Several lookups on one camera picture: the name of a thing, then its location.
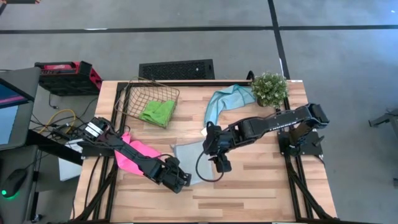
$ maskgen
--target potted plant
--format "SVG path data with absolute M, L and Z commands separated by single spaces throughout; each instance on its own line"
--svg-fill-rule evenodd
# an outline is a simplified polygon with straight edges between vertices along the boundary
M 254 79 L 251 88 L 259 106 L 279 108 L 287 97 L 286 78 L 278 73 L 264 72 Z

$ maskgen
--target green cloth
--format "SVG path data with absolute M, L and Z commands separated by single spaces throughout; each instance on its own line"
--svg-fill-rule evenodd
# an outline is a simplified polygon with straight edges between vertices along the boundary
M 164 103 L 159 101 L 150 101 L 138 117 L 144 121 L 149 121 L 165 127 L 173 110 L 174 103 L 175 102 L 173 100 L 167 100 Z

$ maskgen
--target wire basket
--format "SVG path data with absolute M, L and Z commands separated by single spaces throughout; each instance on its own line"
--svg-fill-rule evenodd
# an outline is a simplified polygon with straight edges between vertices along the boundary
M 166 128 L 172 118 L 175 106 L 177 105 L 179 94 L 180 90 L 176 88 L 138 77 L 137 80 L 131 80 L 129 84 L 124 87 L 124 90 L 115 105 L 115 110 L 133 118 Z M 170 110 L 170 113 L 167 114 L 166 122 L 164 124 L 158 124 L 140 118 L 140 114 L 145 110 L 150 101 L 164 103 L 168 100 L 174 101 L 174 105 Z

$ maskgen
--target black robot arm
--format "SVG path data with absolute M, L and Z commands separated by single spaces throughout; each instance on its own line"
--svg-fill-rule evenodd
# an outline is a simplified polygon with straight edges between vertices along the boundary
M 84 140 L 98 147 L 107 147 L 120 152 L 138 165 L 144 176 L 155 182 L 163 183 L 175 193 L 179 193 L 183 186 L 190 185 L 191 174 L 179 168 L 180 161 L 168 154 L 165 161 L 159 157 L 144 156 L 139 151 L 125 143 L 121 135 L 114 131 L 111 123 L 105 118 L 93 118 L 84 130 Z
M 217 172 L 229 172 L 232 169 L 231 163 L 225 154 L 232 149 L 252 144 L 270 131 L 299 124 L 289 132 L 290 147 L 292 150 L 299 150 L 310 131 L 324 128 L 328 123 L 329 120 L 321 106 L 313 103 L 265 118 L 245 118 L 228 125 L 224 130 L 209 122 L 206 124 L 207 136 L 203 150 L 205 154 L 212 156 L 211 160 L 216 164 Z

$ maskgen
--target pink cloth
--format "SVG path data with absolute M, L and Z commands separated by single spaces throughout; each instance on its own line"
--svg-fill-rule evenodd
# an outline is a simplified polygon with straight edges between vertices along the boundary
M 156 157 L 160 155 L 160 152 L 155 149 L 143 144 L 140 141 L 130 141 L 131 136 L 129 133 L 124 133 L 122 135 L 122 139 L 125 143 L 128 143 L 131 147 L 139 151 L 141 154 L 149 157 Z M 133 161 L 129 160 L 126 156 L 122 155 L 120 152 L 115 151 L 114 155 L 116 157 L 116 161 L 118 162 L 118 166 L 120 169 L 125 170 L 127 172 L 144 175 L 141 170 L 138 169 L 138 165 Z

